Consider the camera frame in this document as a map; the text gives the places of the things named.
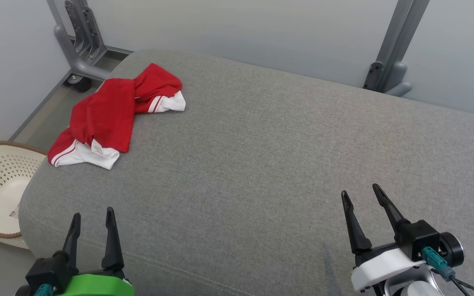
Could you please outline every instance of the brown basket rim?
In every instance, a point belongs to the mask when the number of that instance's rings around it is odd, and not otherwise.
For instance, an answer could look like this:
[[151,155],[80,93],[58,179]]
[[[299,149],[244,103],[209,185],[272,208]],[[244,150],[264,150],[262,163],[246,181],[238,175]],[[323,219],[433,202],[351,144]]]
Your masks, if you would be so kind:
[[[36,152],[39,154],[47,155],[47,151],[43,150],[41,148],[37,148],[34,146],[30,146],[27,144],[21,144],[21,143],[16,143],[16,142],[10,142],[10,141],[0,141],[0,146],[11,146],[11,147],[16,147],[16,148],[23,148],[26,150],[30,150],[32,152]],[[2,234],[0,233],[0,238],[19,238],[21,236],[21,232],[16,232],[15,234]]]

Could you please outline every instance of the green cover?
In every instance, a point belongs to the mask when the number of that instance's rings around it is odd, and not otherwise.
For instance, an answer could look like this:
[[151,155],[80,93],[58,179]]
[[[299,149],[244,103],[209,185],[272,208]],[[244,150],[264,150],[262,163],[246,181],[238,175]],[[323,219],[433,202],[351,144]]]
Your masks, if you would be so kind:
[[72,277],[62,296],[134,296],[132,285],[118,277],[81,274]]

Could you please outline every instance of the red fabric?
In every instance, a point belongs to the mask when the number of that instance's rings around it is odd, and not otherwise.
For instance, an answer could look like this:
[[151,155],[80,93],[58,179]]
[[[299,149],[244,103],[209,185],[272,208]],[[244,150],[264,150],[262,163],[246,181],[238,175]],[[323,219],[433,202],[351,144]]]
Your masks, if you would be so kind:
[[74,140],[90,146],[95,139],[104,148],[128,152],[134,114],[147,113],[156,97],[173,97],[181,89],[180,80],[156,64],[135,79],[107,79],[97,92],[73,107],[70,126],[49,149],[49,162]]

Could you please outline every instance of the red and white clothing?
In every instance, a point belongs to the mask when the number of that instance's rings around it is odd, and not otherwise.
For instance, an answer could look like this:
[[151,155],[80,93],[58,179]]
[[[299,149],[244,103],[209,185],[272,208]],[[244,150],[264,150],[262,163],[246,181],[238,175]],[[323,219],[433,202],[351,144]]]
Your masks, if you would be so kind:
[[184,111],[181,89],[180,80],[156,64],[135,79],[107,79],[73,107],[69,127],[49,149],[49,163],[88,162],[111,170],[120,152],[129,150],[135,113]]

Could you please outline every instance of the laundry basket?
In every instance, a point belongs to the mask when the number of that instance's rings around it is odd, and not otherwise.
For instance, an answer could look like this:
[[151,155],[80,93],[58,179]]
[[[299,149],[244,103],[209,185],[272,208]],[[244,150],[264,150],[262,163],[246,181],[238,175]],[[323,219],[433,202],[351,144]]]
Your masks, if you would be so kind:
[[19,201],[46,155],[36,147],[0,142],[0,242],[28,249],[19,230]]

